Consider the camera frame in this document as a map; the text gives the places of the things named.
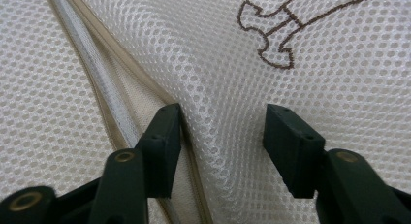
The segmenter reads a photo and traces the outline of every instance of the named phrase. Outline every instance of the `brown embroidery stitching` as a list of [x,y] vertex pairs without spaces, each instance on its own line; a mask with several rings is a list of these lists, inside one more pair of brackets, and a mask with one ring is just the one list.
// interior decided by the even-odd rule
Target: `brown embroidery stitching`
[[[293,12],[291,12],[289,10],[289,8],[287,7],[288,4],[290,4],[293,0],[287,0],[286,2],[284,2],[275,12],[267,14],[267,15],[263,15],[261,14],[263,8],[253,4],[252,2],[250,2],[249,0],[245,0],[238,11],[238,15],[237,15],[237,22],[239,24],[239,26],[241,27],[242,30],[244,31],[250,31],[250,30],[254,30],[256,32],[258,32],[261,36],[263,36],[265,45],[263,48],[261,49],[257,49],[258,55],[260,56],[260,58],[266,62],[267,64],[269,64],[272,67],[275,68],[279,68],[279,69],[292,69],[294,68],[294,56],[293,56],[293,51],[291,48],[284,48],[285,44],[287,44],[287,42],[289,42],[291,40],[291,38],[298,32],[300,32],[301,30],[303,30],[305,27],[307,27],[308,25],[311,25],[313,23],[315,23],[316,21],[318,21],[321,18],[324,18],[338,10],[344,9],[350,5],[355,5],[355,4],[359,4],[363,1],[368,1],[368,0],[352,0],[349,1],[347,3],[338,5],[334,8],[329,9],[327,12],[316,16],[314,18],[312,18],[311,20],[309,20],[307,23],[302,23],[298,17],[293,14]],[[272,29],[270,29],[270,31],[268,31],[267,33],[265,33],[263,30],[254,27],[254,26],[250,26],[250,27],[245,27],[243,25],[243,23],[241,22],[241,15],[244,11],[244,8],[246,5],[251,6],[252,8],[254,8],[256,10],[255,12],[255,16],[256,17],[261,17],[261,18],[269,18],[269,17],[273,17],[276,16],[277,14],[279,14],[280,12],[285,12],[287,13],[287,15],[289,16],[287,19],[285,19],[284,21],[282,21],[281,23],[279,23],[278,25],[274,26]],[[287,53],[288,54],[288,64],[287,65],[282,65],[280,63],[275,63],[272,61],[269,61],[268,59],[266,59],[263,56],[263,53],[266,52],[269,48],[269,36],[275,32],[277,32],[278,30],[280,30],[282,27],[286,26],[289,23],[294,22],[294,24],[296,24],[298,26],[297,29],[293,30],[290,34],[287,35],[287,37],[278,45],[277,48],[277,52],[278,53]]]

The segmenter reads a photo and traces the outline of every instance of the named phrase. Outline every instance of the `white mesh fabric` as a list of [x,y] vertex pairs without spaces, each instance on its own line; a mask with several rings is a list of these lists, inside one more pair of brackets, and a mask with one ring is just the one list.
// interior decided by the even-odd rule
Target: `white mesh fabric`
[[272,31],[275,21],[239,13],[246,0],[83,1],[181,103],[216,223],[317,223],[262,148],[266,103],[411,191],[411,0],[248,0],[262,15],[287,12]]
[[65,194],[113,151],[93,88],[47,0],[0,0],[0,200]]

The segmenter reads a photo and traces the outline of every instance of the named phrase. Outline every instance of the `metal rivet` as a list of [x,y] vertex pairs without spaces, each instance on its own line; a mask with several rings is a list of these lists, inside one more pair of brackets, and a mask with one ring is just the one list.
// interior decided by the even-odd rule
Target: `metal rivet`
[[120,162],[120,163],[127,162],[131,160],[132,158],[134,158],[134,156],[135,155],[132,152],[122,152],[115,156],[115,161]]
[[42,200],[43,195],[40,192],[28,192],[15,198],[9,206],[11,211],[22,211],[36,205]]
[[345,151],[340,151],[336,153],[336,156],[349,163],[354,163],[359,160],[354,154]]

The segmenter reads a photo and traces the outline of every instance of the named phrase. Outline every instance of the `embroidered design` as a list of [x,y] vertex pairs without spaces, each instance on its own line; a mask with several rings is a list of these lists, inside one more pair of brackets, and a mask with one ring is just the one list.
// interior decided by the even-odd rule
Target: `embroidered design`
[[275,12],[264,15],[263,8],[245,0],[237,15],[237,22],[242,30],[254,30],[263,36],[265,45],[257,49],[258,55],[264,62],[275,68],[294,68],[293,51],[285,45],[296,33],[336,11],[368,0],[347,0],[306,20],[291,11],[289,6],[292,6],[293,1],[287,0]]

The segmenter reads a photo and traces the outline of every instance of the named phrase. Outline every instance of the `clamp jaw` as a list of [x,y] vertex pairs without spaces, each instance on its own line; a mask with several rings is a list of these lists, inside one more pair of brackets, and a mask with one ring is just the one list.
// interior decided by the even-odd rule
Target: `clamp jaw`
[[170,198],[180,145],[180,106],[161,108],[135,148],[112,153],[100,178],[63,195],[29,187],[0,204],[0,224],[148,223],[147,198]]
[[411,196],[387,186],[360,154],[325,139],[291,110],[268,105],[264,148],[294,198],[313,198],[322,224],[409,224]]

